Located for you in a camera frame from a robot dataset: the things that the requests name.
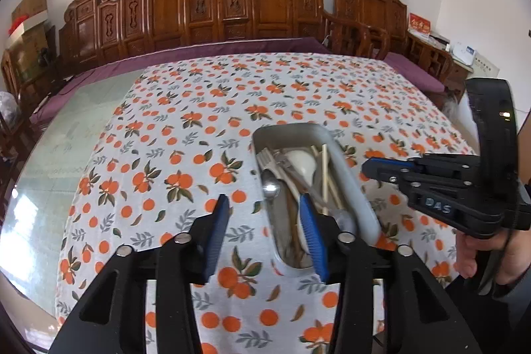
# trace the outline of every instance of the table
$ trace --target table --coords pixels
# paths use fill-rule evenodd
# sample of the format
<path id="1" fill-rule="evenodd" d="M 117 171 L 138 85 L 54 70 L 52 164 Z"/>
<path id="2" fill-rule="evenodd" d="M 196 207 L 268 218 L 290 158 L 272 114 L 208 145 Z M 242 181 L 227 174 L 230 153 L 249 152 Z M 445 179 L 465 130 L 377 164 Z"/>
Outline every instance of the table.
<path id="1" fill-rule="evenodd" d="M 59 321 L 119 245 L 157 247 L 211 212 L 225 193 L 233 215 L 217 273 L 205 287 L 192 287 L 203 352 L 250 346 L 325 352 L 338 287 L 274 268 L 251 143 L 260 126 L 304 121 L 325 125 L 343 147 L 381 221 L 377 246 L 410 244 L 442 284 L 450 282 L 456 276 L 452 229 L 409 209 L 394 185 L 360 174 L 370 156 L 471 152 L 423 94 L 381 61 L 308 53 L 215 56 L 149 67 L 116 104 L 68 214 Z M 150 284 L 149 352 L 154 302 Z M 376 316 L 375 330 L 382 319 Z"/>
<path id="2" fill-rule="evenodd" d="M 81 87 L 42 135 L 14 189 L 0 234 L 0 268 L 51 315 L 63 230 L 81 173 L 109 116 L 138 75 Z"/>

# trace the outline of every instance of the carved wooden backrest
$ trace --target carved wooden backrest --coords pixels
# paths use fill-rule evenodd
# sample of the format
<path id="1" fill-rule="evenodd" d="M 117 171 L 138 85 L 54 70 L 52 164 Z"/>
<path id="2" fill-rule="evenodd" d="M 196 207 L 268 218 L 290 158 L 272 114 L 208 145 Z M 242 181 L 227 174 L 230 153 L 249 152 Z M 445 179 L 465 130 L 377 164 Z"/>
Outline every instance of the carved wooden backrest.
<path id="1" fill-rule="evenodd" d="M 61 54 L 72 74 L 182 45 L 298 36 L 323 40 L 322 11 L 323 0 L 75 0 L 59 32 Z"/>
<path id="2" fill-rule="evenodd" d="M 402 52 L 407 32 L 407 6 L 400 0 L 335 0 L 335 13 L 385 29 L 391 51 Z"/>

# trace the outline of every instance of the glass tabletop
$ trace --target glass tabletop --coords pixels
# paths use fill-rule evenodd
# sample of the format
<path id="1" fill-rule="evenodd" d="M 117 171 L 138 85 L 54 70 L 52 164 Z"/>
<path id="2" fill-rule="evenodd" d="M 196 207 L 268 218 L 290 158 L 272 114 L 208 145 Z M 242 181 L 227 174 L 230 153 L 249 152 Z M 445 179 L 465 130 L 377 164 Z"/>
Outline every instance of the glass tabletop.
<path id="1" fill-rule="evenodd" d="M 57 266 L 68 211 L 94 144 L 139 71 L 81 87 L 33 149 L 0 232 L 0 269 L 55 315 Z"/>

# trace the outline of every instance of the tablecloth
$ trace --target tablecloth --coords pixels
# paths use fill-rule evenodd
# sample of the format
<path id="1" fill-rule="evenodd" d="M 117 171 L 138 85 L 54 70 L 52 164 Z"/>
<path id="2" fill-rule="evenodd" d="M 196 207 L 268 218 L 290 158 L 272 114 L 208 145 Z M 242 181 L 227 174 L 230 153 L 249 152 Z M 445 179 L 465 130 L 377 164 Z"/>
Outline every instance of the tablecloth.
<path id="1" fill-rule="evenodd" d="M 145 69 L 100 135 L 70 208 L 59 261 L 63 322 L 121 244 L 158 247 L 211 212 L 220 193 L 233 207 L 216 274 L 192 286 L 203 352 L 323 354 L 338 286 L 274 267 L 251 135 L 258 127 L 317 122 L 342 146 L 382 234 L 377 246 L 409 244 L 442 283 L 456 272 L 447 225 L 411 210 L 394 185 L 369 180 L 371 156 L 471 153 L 448 119 L 381 61 L 311 53 L 215 56 Z M 146 340 L 155 350 L 153 284 Z M 383 326 L 381 295 L 375 331 Z"/>

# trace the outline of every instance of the silver screw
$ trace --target silver screw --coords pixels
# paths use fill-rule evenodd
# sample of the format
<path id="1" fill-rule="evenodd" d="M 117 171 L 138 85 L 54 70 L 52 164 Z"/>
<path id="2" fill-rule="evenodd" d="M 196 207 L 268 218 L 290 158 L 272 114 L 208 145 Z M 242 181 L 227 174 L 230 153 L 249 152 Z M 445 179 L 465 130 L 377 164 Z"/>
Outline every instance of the silver screw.
<path id="1" fill-rule="evenodd" d="M 410 257 L 411 255 L 413 255 L 413 250 L 409 245 L 400 245 L 397 248 L 397 251 L 403 257 Z"/>
<path id="2" fill-rule="evenodd" d="M 341 243 L 352 243 L 354 240 L 356 240 L 356 236 L 354 236 L 352 233 L 348 231 L 342 231 L 338 234 L 337 239 Z"/>
<path id="3" fill-rule="evenodd" d="M 127 255 L 129 255 L 133 251 L 134 251 L 134 249 L 131 246 L 129 246 L 129 245 L 121 245 L 116 250 L 116 255 L 118 255 L 119 257 L 126 257 Z"/>
<path id="4" fill-rule="evenodd" d="M 188 233 L 179 233 L 175 236 L 175 243 L 184 244 L 192 240 L 192 236 Z"/>

